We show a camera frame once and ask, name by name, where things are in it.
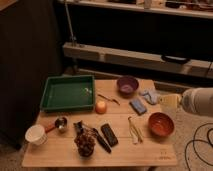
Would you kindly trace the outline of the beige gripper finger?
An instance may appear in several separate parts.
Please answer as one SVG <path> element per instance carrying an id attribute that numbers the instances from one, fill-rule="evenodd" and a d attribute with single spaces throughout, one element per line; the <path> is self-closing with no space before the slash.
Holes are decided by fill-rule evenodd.
<path id="1" fill-rule="evenodd" d="M 158 102 L 161 105 L 165 105 L 172 108 L 178 108 L 180 105 L 181 96 L 178 94 L 168 94 L 168 95 L 161 95 L 158 98 Z"/>

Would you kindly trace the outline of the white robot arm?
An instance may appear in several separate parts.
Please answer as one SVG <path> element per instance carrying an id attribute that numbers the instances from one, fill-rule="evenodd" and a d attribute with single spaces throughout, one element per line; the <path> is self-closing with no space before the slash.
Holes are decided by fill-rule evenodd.
<path id="1" fill-rule="evenodd" d="M 213 117 L 213 87 L 191 88 L 182 94 L 160 95 L 158 102 L 173 108 L 181 107 L 187 113 Z"/>

